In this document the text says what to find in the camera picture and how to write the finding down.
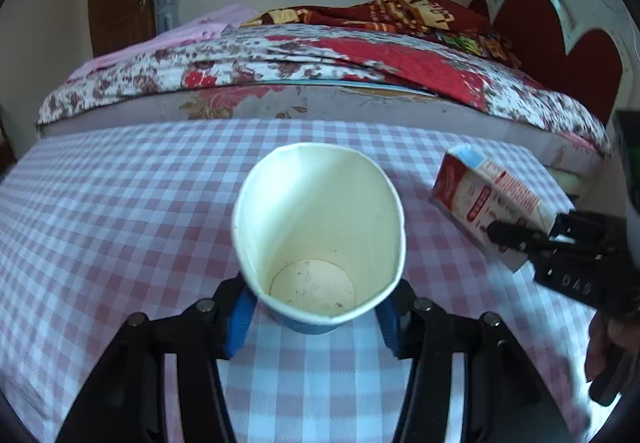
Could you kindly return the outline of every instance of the heart-shaped headboard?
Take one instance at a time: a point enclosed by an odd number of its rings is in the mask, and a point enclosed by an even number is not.
[[[469,8],[490,16],[486,0],[473,0]],[[566,54],[561,17],[551,0],[504,0],[494,28],[511,40],[527,75],[574,97],[604,124],[609,121],[623,65],[607,32],[589,30]]]

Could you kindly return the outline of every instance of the paper cup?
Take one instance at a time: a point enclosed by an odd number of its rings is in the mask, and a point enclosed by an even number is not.
[[[249,173],[233,212],[244,280],[287,327],[325,333],[398,284],[404,214],[383,170],[356,150],[280,147]]]

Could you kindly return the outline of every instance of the screw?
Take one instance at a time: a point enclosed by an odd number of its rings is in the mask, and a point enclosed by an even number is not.
[[[417,298],[414,300],[414,308],[418,311],[431,311],[433,307],[433,302],[426,298]]]
[[[141,324],[143,324],[145,321],[145,314],[141,313],[140,311],[138,311],[137,313],[132,313],[131,315],[129,315],[129,317],[127,318],[127,323],[132,327],[135,328],[137,326],[140,326]]]
[[[494,313],[493,311],[488,311],[487,313],[482,315],[482,320],[484,320],[485,324],[490,325],[491,327],[494,327],[494,328],[500,325],[500,322],[502,322],[500,315],[498,315],[497,313]]]
[[[213,309],[215,303],[210,298],[201,298],[196,302],[196,309],[201,313],[207,313]]]

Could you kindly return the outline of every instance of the red and white carton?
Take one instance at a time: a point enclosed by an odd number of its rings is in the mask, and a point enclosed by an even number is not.
[[[517,271],[524,253],[494,245],[486,229],[500,220],[549,233],[556,220],[522,181],[469,144],[449,149],[433,186],[433,199],[444,206],[480,243],[494,249]]]

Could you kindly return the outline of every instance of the table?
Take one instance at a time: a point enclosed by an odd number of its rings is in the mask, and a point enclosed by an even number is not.
[[[582,371],[593,312],[535,285],[528,264],[512,274],[430,202],[445,150],[469,142],[552,210],[568,210],[528,150],[373,124],[213,120],[47,138],[1,184],[0,387],[42,443],[54,441],[128,314],[174,315],[238,272],[229,229],[242,181],[275,147],[294,142],[341,144],[378,162],[404,206],[404,278],[416,293],[459,315],[499,312],[576,437],[599,428],[609,410],[589,403]],[[389,441],[408,370],[384,346],[373,312],[305,336],[262,307],[244,348],[220,362],[239,441],[264,443]],[[171,365],[167,383],[168,428],[180,441]],[[455,441],[462,397],[451,405]]]

